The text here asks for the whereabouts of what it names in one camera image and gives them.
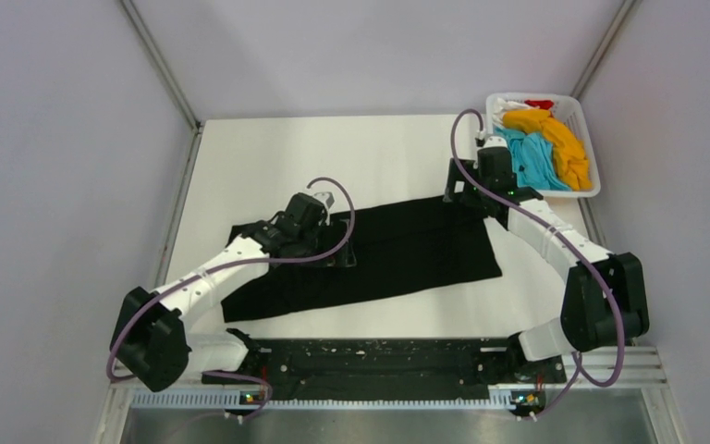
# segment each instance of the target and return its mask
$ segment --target cable connector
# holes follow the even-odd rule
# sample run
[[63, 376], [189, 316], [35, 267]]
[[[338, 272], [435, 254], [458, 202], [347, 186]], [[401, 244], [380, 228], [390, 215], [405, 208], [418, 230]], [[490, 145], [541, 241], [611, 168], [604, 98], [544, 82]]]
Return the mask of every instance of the cable connector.
[[477, 145], [478, 148], [485, 145], [485, 129], [481, 129], [475, 133], [475, 145]]

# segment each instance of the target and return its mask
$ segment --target yellow cloth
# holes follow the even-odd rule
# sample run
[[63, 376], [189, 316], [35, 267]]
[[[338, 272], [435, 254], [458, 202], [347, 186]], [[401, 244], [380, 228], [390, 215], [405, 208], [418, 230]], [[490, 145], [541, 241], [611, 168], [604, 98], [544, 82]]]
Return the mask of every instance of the yellow cloth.
[[589, 159], [583, 151], [583, 144], [576, 139], [564, 123], [551, 117], [544, 109], [518, 109], [507, 111], [502, 117], [505, 128], [523, 131], [527, 134], [540, 132], [554, 144], [554, 170], [559, 180], [567, 183], [574, 191], [591, 190], [589, 181]]

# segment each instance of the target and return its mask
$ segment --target gray wall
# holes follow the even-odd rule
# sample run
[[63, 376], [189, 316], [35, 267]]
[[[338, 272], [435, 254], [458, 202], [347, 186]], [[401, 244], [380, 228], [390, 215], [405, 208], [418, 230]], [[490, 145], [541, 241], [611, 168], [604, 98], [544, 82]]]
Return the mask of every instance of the gray wall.
[[710, 442], [710, 2], [643, 2], [583, 100], [611, 247], [642, 258], [655, 343]]
[[135, 0], [200, 119], [569, 93], [619, 0]]
[[88, 442], [189, 130], [115, 0], [0, 1], [0, 444]]

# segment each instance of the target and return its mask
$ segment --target white plastic basket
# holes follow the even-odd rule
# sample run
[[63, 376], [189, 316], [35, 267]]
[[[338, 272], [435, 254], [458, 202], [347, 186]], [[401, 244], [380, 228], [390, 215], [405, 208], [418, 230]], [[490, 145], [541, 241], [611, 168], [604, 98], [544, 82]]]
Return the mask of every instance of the white plastic basket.
[[589, 138], [589, 131], [586, 129], [586, 121], [583, 119], [583, 110], [578, 100], [567, 95], [557, 94], [535, 94], [523, 92], [498, 92], [491, 94], [485, 99], [485, 130], [487, 133], [494, 133], [494, 103], [497, 98], [523, 102], [525, 100], [550, 100], [554, 102], [551, 112], [554, 117], [564, 123], [570, 131], [583, 143], [583, 151], [589, 159], [589, 180], [592, 182], [592, 189], [586, 191], [549, 191], [538, 190], [546, 197], [593, 197], [600, 192], [600, 173], [597, 171], [597, 162], [594, 159], [592, 140]]

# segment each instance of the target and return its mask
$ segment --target blue cloth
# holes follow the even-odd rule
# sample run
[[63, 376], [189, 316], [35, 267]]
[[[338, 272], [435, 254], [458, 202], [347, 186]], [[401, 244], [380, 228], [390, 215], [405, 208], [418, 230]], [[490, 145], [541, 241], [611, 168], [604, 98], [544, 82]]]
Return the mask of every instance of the blue cloth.
[[494, 128], [496, 135], [508, 141], [510, 156], [513, 158], [513, 172], [520, 187], [536, 190], [570, 191], [570, 187], [557, 177], [551, 154], [554, 144], [539, 132], [524, 134], [507, 128]]

